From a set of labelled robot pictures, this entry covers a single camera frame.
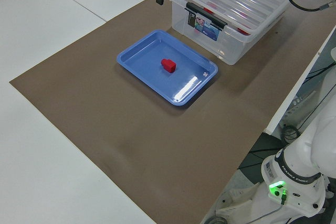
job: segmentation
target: white floor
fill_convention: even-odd
[[[9,81],[142,0],[0,0],[0,223],[154,223]]]

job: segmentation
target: blue tray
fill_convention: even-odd
[[[176,63],[173,73],[162,59]],[[173,105],[190,100],[218,71],[217,65],[162,30],[155,30],[121,52],[117,61]]]

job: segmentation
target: blue label sticker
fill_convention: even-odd
[[[202,18],[196,17],[195,20],[195,29],[200,31],[202,34],[205,34],[210,39],[217,41],[219,35],[219,29],[209,24]]]

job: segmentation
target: brown paper mat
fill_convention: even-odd
[[[316,6],[328,0],[298,0]],[[145,0],[11,84],[160,224],[198,224],[336,23],[334,10],[284,18],[234,66],[171,26],[171,3]],[[116,62],[168,30],[219,72],[178,108]]]

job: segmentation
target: red object on tray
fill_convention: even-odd
[[[165,70],[167,70],[169,73],[173,73],[176,69],[176,63],[169,59],[163,59],[161,60],[161,64]]]

